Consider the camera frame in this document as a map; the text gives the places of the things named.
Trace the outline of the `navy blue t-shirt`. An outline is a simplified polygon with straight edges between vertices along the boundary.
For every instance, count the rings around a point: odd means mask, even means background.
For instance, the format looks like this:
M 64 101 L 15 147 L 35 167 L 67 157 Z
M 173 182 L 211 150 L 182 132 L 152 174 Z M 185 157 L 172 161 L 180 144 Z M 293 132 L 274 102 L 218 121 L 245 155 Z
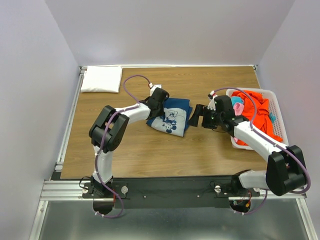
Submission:
M 189 99 L 170 97 L 164 102 L 164 115 L 149 119 L 146 124 L 154 130 L 184 137 L 192 110 Z

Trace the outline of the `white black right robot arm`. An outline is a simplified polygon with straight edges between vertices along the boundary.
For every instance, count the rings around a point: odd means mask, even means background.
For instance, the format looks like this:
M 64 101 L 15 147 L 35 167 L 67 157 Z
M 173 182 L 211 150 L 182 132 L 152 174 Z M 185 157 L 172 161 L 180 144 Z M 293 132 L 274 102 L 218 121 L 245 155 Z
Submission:
M 188 124 L 205 129 L 220 127 L 231 137 L 246 143 L 267 163 L 266 170 L 245 170 L 232 176 L 230 191 L 241 196 L 248 189 L 269 190 L 277 196 L 287 193 L 302 194 L 310 187 L 302 150 L 287 146 L 259 130 L 243 115 L 236 115 L 231 98 L 227 95 L 213 97 L 209 105 L 197 104 Z

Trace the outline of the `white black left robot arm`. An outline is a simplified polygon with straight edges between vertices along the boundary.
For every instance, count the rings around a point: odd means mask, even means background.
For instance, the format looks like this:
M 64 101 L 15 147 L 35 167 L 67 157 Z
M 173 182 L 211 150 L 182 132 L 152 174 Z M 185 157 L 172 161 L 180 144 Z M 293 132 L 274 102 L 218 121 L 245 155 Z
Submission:
M 94 171 L 90 183 L 99 197 L 104 198 L 110 194 L 113 155 L 123 139 L 127 126 L 164 116 L 164 103 L 169 96 L 170 94 L 160 85 L 155 85 L 150 90 L 150 96 L 134 105 L 122 108 L 106 105 L 102 109 L 89 130 L 94 149 Z

